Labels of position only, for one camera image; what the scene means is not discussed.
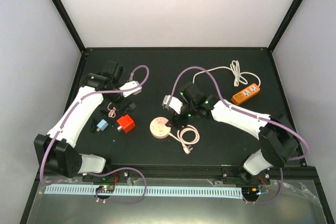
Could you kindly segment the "pink round power strip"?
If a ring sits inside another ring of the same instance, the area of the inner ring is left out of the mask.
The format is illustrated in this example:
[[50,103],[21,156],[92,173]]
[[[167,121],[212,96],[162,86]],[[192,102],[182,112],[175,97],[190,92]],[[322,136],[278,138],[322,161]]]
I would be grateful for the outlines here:
[[[174,138],[178,142],[180,142],[183,151],[185,154],[190,154],[193,150],[193,145],[197,144],[200,140],[200,134],[198,130],[192,126],[187,125],[186,127],[183,127],[181,130],[178,130],[176,135],[171,133],[171,127],[166,126],[166,123],[168,122],[167,118],[164,117],[157,117],[154,118],[150,123],[150,132],[152,136],[154,136],[157,139],[164,139],[168,136]],[[183,139],[183,136],[187,132],[193,132],[194,133],[194,139],[191,142],[186,141]]]

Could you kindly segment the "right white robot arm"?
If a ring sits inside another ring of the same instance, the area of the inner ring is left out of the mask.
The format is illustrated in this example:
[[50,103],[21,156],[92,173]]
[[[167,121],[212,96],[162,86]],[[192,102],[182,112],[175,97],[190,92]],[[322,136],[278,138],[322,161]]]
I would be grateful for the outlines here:
[[180,130],[194,116],[231,125],[260,142],[260,149],[249,155],[236,170],[236,177],[244,184],[252,183],[269,168],[283,168],[299,146],[292,129],[284,128],[288,120],[283,115],[273,118],[224,103],[217,95],[206,96],[192,82],[182,86],[180,95],[181,99],[172,95],[163,99],[162,106],[173,114],[168,126]]

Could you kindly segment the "orange power strip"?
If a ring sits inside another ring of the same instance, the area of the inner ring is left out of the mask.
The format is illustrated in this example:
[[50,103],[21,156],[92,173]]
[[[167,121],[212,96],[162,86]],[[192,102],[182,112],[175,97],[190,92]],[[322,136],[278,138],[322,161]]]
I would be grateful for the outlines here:
[[243,90],[239,91],[235,95],[232,96],[231,102],[234,105],[240,105],[256,94],[258,94],[260,91],[260,87],[256,85],[255,83],[249,85],[248,87],[244,88]]

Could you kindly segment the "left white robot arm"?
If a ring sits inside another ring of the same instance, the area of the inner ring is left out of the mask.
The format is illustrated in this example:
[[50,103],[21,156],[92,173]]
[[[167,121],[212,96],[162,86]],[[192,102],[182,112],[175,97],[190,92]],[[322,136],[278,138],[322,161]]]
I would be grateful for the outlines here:
[[36,136],[34,148],[40,164],[40,177],[44,176],[45,170],[67,178],[94,173],[102,182],[112,177],[113,169],[104,157],[80,154],[75,147],[84,126],[104,100],[128,105],[127,97],[141,92],[142,87],[133,78],[121,84],[122,73],[121,65],[108,61],[104,71],[87,74],[62,118],[47,134]]

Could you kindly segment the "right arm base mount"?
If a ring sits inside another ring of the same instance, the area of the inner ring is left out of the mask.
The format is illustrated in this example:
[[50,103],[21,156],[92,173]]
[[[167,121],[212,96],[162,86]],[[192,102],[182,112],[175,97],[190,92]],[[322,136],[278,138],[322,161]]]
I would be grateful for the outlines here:
[[260,178],[268,181],[265,177],[268,172],[269,170],[263,170],[257,175],[252,175],[241,166],[224,166],[222,168],[224,182],[235,185],[259,185]]

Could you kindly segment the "pink plug adapter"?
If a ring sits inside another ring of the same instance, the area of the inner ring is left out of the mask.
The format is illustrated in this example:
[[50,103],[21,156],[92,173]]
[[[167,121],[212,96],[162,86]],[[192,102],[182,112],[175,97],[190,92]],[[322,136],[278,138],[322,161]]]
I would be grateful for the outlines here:
[[109,118],[115,118],[116,108],[111,102],[108,104],[107,109],[108,109],[108,117]]

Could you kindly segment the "light blue plug adapter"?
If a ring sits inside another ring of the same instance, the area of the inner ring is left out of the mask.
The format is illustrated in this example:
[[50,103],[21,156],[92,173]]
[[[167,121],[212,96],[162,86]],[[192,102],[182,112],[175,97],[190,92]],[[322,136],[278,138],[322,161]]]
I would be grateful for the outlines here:
[[100,131],[104,131],[106,129],[106,127],[108,126],[108,122],[104,119],[102,119],[96,126],[96,131],[100,132]]

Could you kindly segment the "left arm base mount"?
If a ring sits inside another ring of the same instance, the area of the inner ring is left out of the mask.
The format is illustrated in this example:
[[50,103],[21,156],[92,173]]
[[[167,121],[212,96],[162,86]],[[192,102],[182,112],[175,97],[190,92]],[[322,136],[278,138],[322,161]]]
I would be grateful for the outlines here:
[[87,183],[94,183],[94,184],[99,184],[99,183],[107,183],[107,184],[116,184],[117,182],[123,181],[128,177],[129,174],[129,169],[123,169],[118,172],[115,172],[113,174],[99,177],[99,176],[93,176],[93,175],[83,175],[82,176],[82,181],[87,182]]

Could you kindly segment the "red plug adapter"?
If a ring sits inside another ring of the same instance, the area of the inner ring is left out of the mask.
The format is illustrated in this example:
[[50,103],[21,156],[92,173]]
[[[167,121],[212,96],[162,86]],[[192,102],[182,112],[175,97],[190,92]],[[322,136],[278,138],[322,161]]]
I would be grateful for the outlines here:
[[134,120],[128,114],[120,117],[117,120],[117,123],[118,123],[117,130],[119,132],[123,131],[125,133],[128,133],[135,127]]

